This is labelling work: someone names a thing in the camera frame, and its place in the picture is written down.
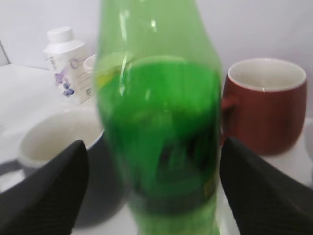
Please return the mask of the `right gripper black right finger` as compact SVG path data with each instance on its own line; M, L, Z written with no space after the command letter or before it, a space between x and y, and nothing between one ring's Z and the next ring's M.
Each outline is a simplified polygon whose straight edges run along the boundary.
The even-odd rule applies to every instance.
M242 235L311 235L313 191L235 138L222 146L220 179Z

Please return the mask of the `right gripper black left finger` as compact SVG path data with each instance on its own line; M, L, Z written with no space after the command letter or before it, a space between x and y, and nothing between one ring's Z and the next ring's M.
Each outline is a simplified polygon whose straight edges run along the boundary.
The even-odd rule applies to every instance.
M89 180L88 152L74 141L0 195L2 235L69 235Z

